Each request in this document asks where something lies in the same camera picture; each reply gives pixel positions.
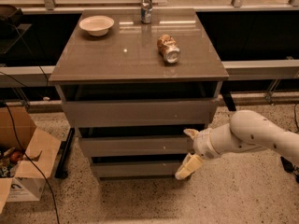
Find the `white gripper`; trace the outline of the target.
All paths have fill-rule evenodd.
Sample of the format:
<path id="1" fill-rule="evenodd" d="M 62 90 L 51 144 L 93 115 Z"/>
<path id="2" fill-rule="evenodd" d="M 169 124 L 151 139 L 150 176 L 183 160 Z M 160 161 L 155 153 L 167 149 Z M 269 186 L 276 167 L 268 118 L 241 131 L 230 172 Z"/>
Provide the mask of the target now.
<path id="1" fill-rule="evenodd" d="M 193 139 L 193 149 L 196 154 L 186 155 L 175 173 L 177 180 L 183 180 L 198 170 L 203 165 L 203 159 L 212 160 L 220 156 L 210 140 L 211 128 L 200 132 L 195 129 L 185 129 L 184 133 Z"/>

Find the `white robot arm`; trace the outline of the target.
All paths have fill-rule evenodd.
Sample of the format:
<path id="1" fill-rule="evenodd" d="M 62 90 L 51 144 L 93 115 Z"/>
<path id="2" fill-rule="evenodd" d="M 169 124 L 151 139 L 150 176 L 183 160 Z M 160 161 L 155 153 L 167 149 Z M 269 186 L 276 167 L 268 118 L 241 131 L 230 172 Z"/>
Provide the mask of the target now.
<path id="1" fill-rule="evenodd" d="M 198 170 L 203 160 L 219 158 L 225 153 L 275 151 L 287 161 L 299 165 L 299 134 L 278 127 L 251 110 L 236 111 L 230 121 L 215 129 L 185 129 L 193 140 L 194 154 L 188 153 L 175 173 L 177 180 Z"/>

